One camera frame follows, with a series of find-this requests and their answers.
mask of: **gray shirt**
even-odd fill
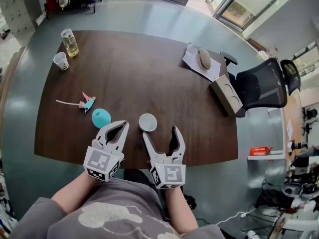
[[[179,239],[155,191],[147,185],[112,178],[99,182],[78,210],[65,215],[53,200],[39,198],[10,234],[10,239]],[[224,239],[209,225],[184,239]]]

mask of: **wooden table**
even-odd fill
[[[181,131],[187,166],[237,159],[236,118],[227,117],[210,82],[182,61],[186,43],[165,38],[111,31],[75,31],[80,52],[69,58],[69,69],[52,64],[38,112],[35,154],[82,164],[98,133],[94,109],[107,110],[112,121],[127,120],[130,130],[122,168],[147,168],[139,117],[153,114],[157,129],[150,134],[158,150],[168,151],[171,127]],[[64,51],[63,44],[58,51]],[[211,52],[227,73],[221,55]],[[82,91],[96,96],[84,114],[55,100],[84,101]]]

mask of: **white cup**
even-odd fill
[[[60,67],[62,71],[68,69],[69,63],[64,52],[59,52],[53,58],[53,62]]]
[[[152,114],[143,114],[139,119],[139,126],[142,131],[152,132],[157,125],[158,122]]]

